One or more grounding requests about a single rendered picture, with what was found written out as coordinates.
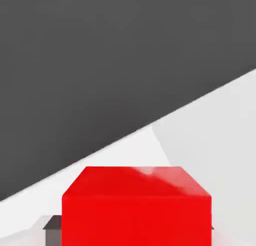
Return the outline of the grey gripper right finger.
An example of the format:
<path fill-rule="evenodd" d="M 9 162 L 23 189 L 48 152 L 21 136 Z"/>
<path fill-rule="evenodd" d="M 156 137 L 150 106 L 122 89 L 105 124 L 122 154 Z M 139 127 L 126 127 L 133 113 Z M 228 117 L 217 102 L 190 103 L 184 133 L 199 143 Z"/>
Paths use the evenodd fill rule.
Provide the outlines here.
<path fill-rule="evenodd" d="M 222 232 L 215 225 L 212 226 L 212 246 L 239 246 L 239 242 L 232 236 Z"/>

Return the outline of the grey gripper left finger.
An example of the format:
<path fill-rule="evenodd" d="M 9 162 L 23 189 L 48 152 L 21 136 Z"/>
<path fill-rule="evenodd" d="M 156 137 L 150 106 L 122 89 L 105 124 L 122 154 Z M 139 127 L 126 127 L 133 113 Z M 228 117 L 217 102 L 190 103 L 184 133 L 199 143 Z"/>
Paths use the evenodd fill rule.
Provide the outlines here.
<path fill-rule="evenodd" d="M 61 215 L 43 215 L 31 228 L 0 239 L 0 246 L 62 246 Z"/>

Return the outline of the small red cube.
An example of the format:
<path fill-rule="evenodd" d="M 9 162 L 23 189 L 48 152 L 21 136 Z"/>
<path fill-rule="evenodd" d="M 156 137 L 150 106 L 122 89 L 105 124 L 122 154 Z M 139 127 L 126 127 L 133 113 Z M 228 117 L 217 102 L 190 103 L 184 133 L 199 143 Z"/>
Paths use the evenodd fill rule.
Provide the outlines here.
<path fill-rule="evenodd" d="M 61 215 L 61 246 L 212 246 L 212 197 L 179 166 L 88 166 Z"/>

